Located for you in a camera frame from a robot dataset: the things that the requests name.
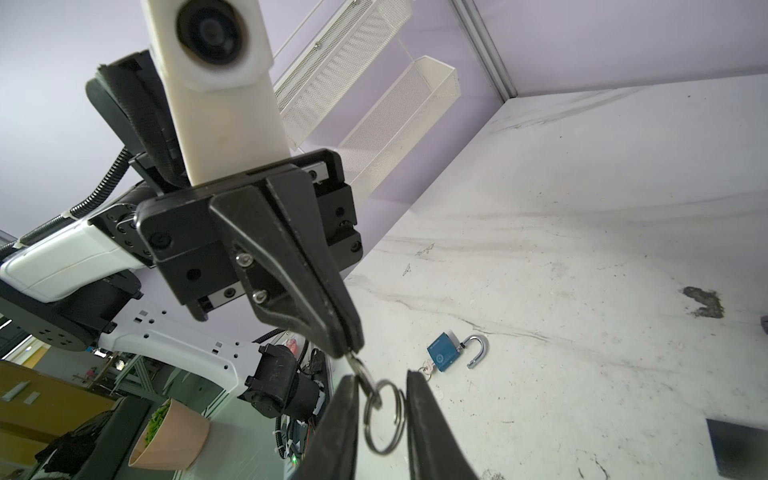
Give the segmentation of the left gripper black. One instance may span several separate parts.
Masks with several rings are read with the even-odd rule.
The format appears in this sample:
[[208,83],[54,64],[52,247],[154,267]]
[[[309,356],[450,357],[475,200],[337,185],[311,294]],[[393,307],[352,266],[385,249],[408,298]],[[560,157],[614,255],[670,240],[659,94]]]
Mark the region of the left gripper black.
[[240,284],[260,321],[333,358],[365,345],[340,276],[361,258],[355,225],[341,157],[327,149],[147,200],[137,212],[155,266],[195,319],[214,310],[214,293]]

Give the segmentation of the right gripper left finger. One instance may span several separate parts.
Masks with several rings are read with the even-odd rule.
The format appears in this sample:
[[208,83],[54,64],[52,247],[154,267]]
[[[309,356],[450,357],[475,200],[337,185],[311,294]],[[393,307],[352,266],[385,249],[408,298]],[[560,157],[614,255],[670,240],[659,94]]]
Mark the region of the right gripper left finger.
[[359,432],[359,386],[343,377],[292,479],[352,480],[356,475]]

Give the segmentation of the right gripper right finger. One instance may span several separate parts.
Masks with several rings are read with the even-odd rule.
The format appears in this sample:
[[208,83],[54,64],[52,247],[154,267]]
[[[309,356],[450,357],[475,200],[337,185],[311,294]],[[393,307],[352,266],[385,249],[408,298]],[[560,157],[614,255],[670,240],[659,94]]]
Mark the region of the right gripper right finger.
[[478,479],[421,372],[409,371],[407,374],[406,412],[411,479]]

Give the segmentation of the silver key with ring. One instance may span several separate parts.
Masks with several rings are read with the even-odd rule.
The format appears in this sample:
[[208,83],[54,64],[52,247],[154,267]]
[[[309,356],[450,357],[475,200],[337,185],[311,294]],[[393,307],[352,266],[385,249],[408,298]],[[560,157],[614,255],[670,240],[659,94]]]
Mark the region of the silver key with ring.
[[[379,456],[387,456],[393,453],[399,446],[407,423],[405,412],[405,394],[391,380],[375,380],[364,362],[354,353],[345,355],[347,363],[360,383],[360,387],[366,397],[363,413],[363,433],[366,445],[369,450]],[[382,391],[389,388],[394,395],[394,433],[392,439],[384,446],[378,447],[375,444],[372,430],[373,412],[383,407]]]

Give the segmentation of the blue padlock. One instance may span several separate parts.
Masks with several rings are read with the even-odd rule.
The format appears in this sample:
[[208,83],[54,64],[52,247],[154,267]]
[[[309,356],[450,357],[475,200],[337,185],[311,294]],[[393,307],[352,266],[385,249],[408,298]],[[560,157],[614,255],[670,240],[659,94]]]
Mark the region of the blue padlock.
[[427,353],[434,367],[439,372],[444,372],[456,362],[472,342],[480,346],[479,353],[467,364],[468,369],[473,369],[484,360],[490,350],[489,341],[484,335],[472,334],[463,341],[459,341],[452,333],[444,332],[427,347]]

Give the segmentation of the small black padlock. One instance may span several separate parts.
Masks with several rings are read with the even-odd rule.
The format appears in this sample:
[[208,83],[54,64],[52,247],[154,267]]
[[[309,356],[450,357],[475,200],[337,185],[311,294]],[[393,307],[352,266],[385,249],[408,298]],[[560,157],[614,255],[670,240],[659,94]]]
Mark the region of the small black padlock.
[[718,474],[726,479],[767,480],[767,431],[707,419]]

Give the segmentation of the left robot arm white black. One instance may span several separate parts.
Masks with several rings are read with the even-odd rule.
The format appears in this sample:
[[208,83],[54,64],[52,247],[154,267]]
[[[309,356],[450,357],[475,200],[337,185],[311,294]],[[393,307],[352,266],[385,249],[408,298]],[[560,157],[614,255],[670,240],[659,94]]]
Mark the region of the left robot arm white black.
[[126,143],[71,217],[1,250],[1,311],[55,347],[153,357],[252,403],[320,395],[285,346],[221,334],[209,314],[245,298],[257,318],[343,356],[363,346],[341,272],[362,256],[351,187],[322,149],[193,187],[148,52],[104,65],[89,100]]

